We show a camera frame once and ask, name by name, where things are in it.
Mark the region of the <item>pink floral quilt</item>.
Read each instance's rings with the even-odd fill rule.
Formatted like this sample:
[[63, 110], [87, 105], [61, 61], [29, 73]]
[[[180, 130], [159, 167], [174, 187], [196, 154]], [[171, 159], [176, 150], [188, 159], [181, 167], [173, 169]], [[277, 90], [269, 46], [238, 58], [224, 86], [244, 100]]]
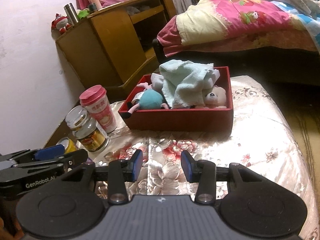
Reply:
[[319, 51], [319, 2], [200, 0], [174, 16], [157, 40], [167, 57], [263, 47]]

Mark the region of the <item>steel thermos bottle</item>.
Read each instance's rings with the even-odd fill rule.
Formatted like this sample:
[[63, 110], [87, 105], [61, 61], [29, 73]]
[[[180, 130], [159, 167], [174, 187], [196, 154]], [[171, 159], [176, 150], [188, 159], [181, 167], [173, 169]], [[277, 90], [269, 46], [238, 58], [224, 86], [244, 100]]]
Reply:
[[76, 13], [76, 10], [74, 9], [73, 7], [73, 4], [72, 3], [68, 3], [67, 5], [65, 5], [64, 7], [64, 10], [67, 14], [67, 17], [69, 19], [69, 21], [71, 22], [72, 25], [76, 25], [79, 23], [79, 17]]

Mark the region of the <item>pink tumbler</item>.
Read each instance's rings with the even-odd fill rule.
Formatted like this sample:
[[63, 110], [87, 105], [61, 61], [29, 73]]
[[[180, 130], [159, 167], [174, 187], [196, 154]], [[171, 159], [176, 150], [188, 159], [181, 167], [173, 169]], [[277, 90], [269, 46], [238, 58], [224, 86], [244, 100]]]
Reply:
[[96, 5], [97, 10], [101, 10], [103, 8], [100, 3], [100, 0], [90, 0], [90, 1], [91, 1], [91, 3], [94, 3]]

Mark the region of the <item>beige teddy bear plush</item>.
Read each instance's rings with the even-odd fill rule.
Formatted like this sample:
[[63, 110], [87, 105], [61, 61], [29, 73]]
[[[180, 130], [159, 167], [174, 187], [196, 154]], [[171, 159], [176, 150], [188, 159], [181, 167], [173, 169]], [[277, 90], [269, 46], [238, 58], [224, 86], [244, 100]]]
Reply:
[[204, 89], [202, 91], [203, 105], [197, 105], [195, 108], [227, 108], [226, 91], [219, 86], [213, 86], [211, 89]]

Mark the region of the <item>red cardboard box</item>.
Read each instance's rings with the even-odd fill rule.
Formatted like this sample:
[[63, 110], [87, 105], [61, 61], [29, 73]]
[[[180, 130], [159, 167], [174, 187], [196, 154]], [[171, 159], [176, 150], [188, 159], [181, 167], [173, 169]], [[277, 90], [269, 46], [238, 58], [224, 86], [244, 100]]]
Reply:
[[151, 109], [136, 110], [125, 118], [130, 109], [134, 96], [143, 91], [142, 87], [135, 87], [118, 113], [130, 129], [151, 131], [184, 131], [184, 132], [213, 132], [229, 136], [233, 127], [233, 97], [230, 73], [228, 67], [217, 67], [220, 77], [216, 84], [226, 91], [225, 109]]

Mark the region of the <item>floral tablecloth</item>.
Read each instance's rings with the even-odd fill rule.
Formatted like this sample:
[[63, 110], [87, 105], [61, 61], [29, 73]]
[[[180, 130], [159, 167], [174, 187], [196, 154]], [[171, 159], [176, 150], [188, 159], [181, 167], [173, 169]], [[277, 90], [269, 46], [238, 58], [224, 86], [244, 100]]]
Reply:
[[129, 129], [117, 115], [117, 128], [106, 148], [89, 157], [98, 166], [115, 159], [129, 159], [143, 151], [139, 178], [127, 183], [134, 194], [195, 196], [197, 184], [186, 181], [180, 154], [187, 150], [195, 160], [214, 162], [219, 167], [240, 163], [292, 191], [308, 208], [302, 239], [319, 239], [319, 215], [315, 193], [302, 152], [280, 109], [264, 87], [249, 76], [231, 79], [234, 106], [231, 135], [220, 139], [205, 132], [157, 132]]

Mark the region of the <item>dark bed frame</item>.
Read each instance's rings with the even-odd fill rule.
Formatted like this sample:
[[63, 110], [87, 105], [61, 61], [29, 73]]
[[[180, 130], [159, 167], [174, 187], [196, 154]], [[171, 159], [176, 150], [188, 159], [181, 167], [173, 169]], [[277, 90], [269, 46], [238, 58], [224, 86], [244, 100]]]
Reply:
[[272, 93], [292, 98], [295, 87], [310, 91], [306, 103], [314, 103], [319, 92], [319, 53], [304, 33], [254, 34], [185, 48], [172, 56], [165, 54], [158, 38], [152, 45], [160, 63], [176, 59], [228, 66], [231, 76], [249, 75]]

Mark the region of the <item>pink milk tea cup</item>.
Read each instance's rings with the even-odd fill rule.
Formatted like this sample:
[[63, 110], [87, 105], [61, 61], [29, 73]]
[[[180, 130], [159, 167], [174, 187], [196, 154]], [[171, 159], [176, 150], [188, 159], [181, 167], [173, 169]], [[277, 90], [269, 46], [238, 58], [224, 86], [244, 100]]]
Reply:
[[102, 85], [95, 85], [85, 90], [79, 100], [81, 106], [99, 122], [105, 132], [110, 133], [116, 129], [117, 124], [106, 92]]

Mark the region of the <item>light green towel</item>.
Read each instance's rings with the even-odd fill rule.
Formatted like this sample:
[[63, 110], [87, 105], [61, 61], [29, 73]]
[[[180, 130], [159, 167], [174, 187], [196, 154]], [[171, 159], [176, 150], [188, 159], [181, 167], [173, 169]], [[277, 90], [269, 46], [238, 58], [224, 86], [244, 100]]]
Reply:
[[192, 61], [170, 60], [159, 66], [164, 77], [162, 93], [171, 108], [189, 108], [203, 105], [203, 83], [214, 65]]

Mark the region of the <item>glass coffee jar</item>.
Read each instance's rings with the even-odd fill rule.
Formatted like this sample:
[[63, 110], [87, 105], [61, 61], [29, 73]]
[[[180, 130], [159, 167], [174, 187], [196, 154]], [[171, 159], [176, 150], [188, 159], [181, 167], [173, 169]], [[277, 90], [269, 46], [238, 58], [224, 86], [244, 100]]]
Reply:
[[65, 117], [67, 126], [82, 146], [97, 152], [108, 145], [108, 135], [100, 124], [82, 106], [71, 109]]

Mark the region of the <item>red santa doll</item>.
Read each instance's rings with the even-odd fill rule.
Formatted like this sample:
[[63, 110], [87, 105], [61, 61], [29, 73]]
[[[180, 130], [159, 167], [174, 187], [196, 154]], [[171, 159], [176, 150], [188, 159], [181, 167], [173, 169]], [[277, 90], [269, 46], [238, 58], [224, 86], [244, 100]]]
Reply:
[[60, 34], [64, 34], [72, 27], [71, 24], [68, 22], [68, 18], [66, 16], [62, 16], [61, 14], [55, 15], [55, 20], [53, 20], [51, 29], [58, 30]]

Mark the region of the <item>green plush toy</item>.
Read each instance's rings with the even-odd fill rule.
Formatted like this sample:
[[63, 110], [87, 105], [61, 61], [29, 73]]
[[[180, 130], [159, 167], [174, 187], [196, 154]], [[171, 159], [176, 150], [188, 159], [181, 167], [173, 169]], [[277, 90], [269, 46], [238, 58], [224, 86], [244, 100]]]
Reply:
[[78, 18], [79, 20], [86, 18], [90, 14], [90, 11], [88, 8], [85, 8], [84, 10], [79, 10], [78, 12]]

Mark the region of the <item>pink pig plush toy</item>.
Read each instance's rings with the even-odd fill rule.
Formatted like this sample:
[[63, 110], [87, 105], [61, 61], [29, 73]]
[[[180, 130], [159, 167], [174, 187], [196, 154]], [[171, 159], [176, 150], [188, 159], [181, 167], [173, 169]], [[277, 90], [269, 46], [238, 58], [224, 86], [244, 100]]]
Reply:
[[144, 88], [144, 90], [137, 93], [133, 100], [127, 103], [129, 110], [120, 113], [123, 119], [128, 119], [136, 110], [169, 109], [163, 95], [154, 90], [147, 82], [139, 83], [136, 87]]

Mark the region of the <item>yellow drink can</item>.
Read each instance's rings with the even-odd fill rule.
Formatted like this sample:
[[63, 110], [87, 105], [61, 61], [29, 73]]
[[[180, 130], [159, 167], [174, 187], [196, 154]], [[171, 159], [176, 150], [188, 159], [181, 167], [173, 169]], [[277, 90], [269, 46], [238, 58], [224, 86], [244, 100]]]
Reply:
[[65, 149], [65, 154], [77, 151], [78, 148], [74, 141], [72, 141], [69, 137], [61, 138], [56, 145], [62, 145]]

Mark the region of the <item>wooden desk cabinet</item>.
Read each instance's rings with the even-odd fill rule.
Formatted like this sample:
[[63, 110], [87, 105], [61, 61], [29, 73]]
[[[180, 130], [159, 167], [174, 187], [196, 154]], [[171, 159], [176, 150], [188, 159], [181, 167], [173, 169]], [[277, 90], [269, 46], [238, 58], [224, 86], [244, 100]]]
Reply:
[[90, 14], [56, 44], [85, 88], [102, 85], [110, 101], [123, 100], [158, 68], [152, 42], [176, 14], [172, 0], [130, 0]]

